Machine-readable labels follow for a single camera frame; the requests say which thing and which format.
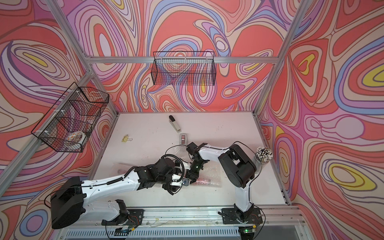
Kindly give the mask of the clear bubble wrap sheet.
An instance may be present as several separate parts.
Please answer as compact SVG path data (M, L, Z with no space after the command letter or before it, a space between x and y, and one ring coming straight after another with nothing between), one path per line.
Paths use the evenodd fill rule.
M139 167L139 166L138 165L125 164L125 163L116 163L112 166L111 174L124 175L131 168L135 169L137 167Z

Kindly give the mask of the patterned bowl in basket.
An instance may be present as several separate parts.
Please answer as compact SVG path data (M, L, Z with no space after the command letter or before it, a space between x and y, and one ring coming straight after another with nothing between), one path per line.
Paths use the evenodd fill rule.
M64 146L71 149L79 149L86 134L81 131L70 133L64 141Z

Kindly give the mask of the pink bottle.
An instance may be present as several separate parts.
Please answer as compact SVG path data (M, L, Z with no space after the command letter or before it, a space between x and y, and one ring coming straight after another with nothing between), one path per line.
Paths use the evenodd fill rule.
M210 185L211 184L211 180L209 179L198 179L196 182L195 182L196 185Z

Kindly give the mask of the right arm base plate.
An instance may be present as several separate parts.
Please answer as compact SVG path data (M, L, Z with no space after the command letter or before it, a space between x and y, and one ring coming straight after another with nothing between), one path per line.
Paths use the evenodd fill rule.
M235 207L223 208L218 214L222 217L223 224L225 225L253 224L258 226L264 222L261 210L256 207L250 208L246 212L242 212Z

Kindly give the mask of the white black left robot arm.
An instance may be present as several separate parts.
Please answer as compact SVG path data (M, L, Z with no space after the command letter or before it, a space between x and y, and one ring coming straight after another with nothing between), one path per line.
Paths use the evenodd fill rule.
M68 179L50 200L52 228L68 227L79 220L102 217L103 225L122 225L130 218L123 200L117 207L107 204L97 206L96 201L120 193L149 189L161 184L169 194L176 194L190 181L183 161L174 155L165 155L155 164L131 167L125 174L101 180L81 181L79 177Z

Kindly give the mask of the yellow binder clip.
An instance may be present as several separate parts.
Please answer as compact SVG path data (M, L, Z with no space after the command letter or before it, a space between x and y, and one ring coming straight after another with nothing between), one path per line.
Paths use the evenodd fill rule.
M126 142L130 142L132 141L133 139L129 137L129 135L125 135L122 139L122 142L123 143L126 143Z

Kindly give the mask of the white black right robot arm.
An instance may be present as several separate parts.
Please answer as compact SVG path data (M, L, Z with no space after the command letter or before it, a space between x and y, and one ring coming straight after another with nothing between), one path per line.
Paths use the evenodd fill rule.
M187 152L192 158L190 168L185 177L195 183L200 176L204 164L213 161L220 163L228 180L235 186L236 201L232 221L246 222L252 215L255 205L251 201L250 184L255 178L257 167L248 155L237 144L227 148L212 147L207 143L187 145Z

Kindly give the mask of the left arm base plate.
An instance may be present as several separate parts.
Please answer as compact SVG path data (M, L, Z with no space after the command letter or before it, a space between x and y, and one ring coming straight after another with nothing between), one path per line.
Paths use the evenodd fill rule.
M138 227L142 224L144 209L128 209L126 213L119 213L113 220L102 220L102 226L131 226Z

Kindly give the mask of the cup of pens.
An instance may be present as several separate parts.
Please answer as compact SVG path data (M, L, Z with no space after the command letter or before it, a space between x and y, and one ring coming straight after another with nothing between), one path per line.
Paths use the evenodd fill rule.
M269 163L273 158L272 150L265 147L258 147L255 153L256 166L262 166Z

